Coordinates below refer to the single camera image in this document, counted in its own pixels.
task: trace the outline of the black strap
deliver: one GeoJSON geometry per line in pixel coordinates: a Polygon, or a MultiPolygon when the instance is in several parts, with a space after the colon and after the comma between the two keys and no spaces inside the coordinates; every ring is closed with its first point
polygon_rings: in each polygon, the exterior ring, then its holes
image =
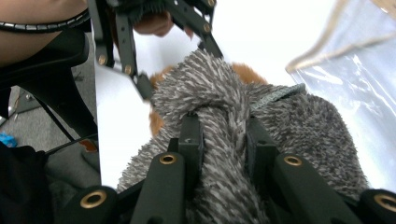
{"type": "Polygon", "coordinates": [[[66,21],[57,21],[57,22],[42,23],[42,24],[19,24],[19,23],[0,21],[0,30],[17,32],[17,33],[28,33],[28,34],[53,33],[68,28],[76,27],[89,19],[90,19],[90,13],[88,9],[85,9],[77,16],[72,17],[66,21]]]}

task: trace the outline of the brown fur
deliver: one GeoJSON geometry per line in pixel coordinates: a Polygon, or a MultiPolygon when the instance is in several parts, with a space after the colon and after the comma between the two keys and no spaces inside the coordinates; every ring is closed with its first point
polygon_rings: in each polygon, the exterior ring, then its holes
{"type": "MultiPolygon", "coordinates": [[[[251,69],[249,66],[245,65],[244,63],[233,63],[232,68],[235,71],[235,73],[239,76],[241,81],[246,84],[252,82],[261,83],[263,85],[268,84],[265,78],[259,76],[255,71],[253,71],[253,69],[251,69]]],[[[163,81],[163,75],[170,72],[172,69],[173,69],[172,66],[167,66],[160,73],[156,73],[150,78],[150,82],[154,90],[157,90],[158,83],[163,81]]],[[[151,108],[149,119],[150,119],[151,134],[155,136],[158,134],[161,127],[163,126],[163,120],[153,108],[151,108]]]]}

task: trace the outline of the person's hand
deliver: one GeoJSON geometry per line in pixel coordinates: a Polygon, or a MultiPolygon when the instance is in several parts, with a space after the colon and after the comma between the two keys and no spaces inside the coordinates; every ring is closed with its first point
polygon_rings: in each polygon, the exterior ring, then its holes
{"type": "MultiPolygon", "coordinates": [[[[167,11],[161,13],[147,13],[142,20],[134,26],[134,29],[141,35],[165,36],[173,27],[171,14],[167,11]]],[[[187,36],[192,38],[192,30],[184,29],[187,36]]]]}

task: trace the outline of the blue object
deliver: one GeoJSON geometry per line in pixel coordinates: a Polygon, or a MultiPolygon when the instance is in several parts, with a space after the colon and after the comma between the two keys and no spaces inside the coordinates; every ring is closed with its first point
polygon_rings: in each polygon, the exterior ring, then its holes
{"type": "Polygon", "coordinates": [[[0,142],[2,142],[7,147],[15,147],[18,144],[13,136],[7,135],[5,133],[0,133],[0,142]]]}

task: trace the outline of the black bracket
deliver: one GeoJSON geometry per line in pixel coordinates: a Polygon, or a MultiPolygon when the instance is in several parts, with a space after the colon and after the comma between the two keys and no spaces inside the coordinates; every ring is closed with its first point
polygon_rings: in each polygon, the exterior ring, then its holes
{"type": "Polygon", "coordinates": [[[189,27],[201,38],[200,47],[220,58],[222,57],[221,51],[211,33],[215,5],[215,0],[190,0],[188,3],[183,0],[107,0],[106,2],[105,0],[89,0],[96,44],[96,60],[101,65],[114,66],[113,40],[106,15],[106,11],[110,8],[116,14],[122,72],[131,77],[142,98],[149,100],[153,89],[147,75],[138,74],[133,32],[134,23],[139,21],[142,14],[150,8],[167,10],[171,14],[173,22],[180,29],[189,27]],[[194,8],[200,10],[202,15],[200,16],[194,8]],[[210,17],[210,22],[206,21],[205,16],[210,17]]]}
{"type": "MultiPolygon", "coordinates": [[[[186,115],[179,138],[153,158],[146,179],[124,192],[84,189],[56,223],[185,223],[185,201],[201,173],[204,136],[198,117],[186,115]]],[[[256,118],[247,123],[246,171],[271,223],[394,223],[396,194],[368,189],[357,202],[336,193],[304,158],[279,153],[256,118]]]]}

